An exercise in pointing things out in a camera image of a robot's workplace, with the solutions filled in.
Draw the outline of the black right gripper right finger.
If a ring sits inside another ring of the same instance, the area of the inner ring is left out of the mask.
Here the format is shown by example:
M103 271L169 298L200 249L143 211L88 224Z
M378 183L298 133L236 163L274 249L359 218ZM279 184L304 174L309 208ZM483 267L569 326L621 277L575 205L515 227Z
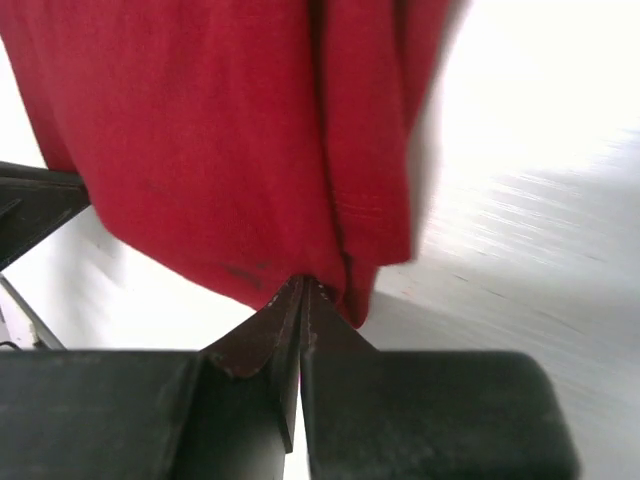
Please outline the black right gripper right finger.
M513 351L382 351L315 280L300 308L314 479L576 479L552 384Z

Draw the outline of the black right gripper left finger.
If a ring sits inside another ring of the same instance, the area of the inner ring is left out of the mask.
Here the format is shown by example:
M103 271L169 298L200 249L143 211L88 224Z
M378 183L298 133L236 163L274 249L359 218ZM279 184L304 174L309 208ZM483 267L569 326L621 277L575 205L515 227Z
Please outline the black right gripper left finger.
M303 286L200 351L3 351L2 477L281 478Z

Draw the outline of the red t shirt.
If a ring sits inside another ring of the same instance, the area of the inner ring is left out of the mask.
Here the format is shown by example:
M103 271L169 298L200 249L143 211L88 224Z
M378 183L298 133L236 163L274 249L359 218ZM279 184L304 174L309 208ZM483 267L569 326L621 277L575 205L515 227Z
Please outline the red t shirt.
M408 150L450 1L5 1L46 165L103 225L253 308L290 277L364 323L409 260Z

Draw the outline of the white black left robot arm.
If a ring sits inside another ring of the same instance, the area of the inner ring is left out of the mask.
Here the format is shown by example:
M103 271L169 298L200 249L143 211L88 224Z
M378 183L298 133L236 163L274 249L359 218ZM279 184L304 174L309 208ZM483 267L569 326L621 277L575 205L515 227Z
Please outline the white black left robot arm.
M1 164L1 267L7 268L90 205L77 174Z

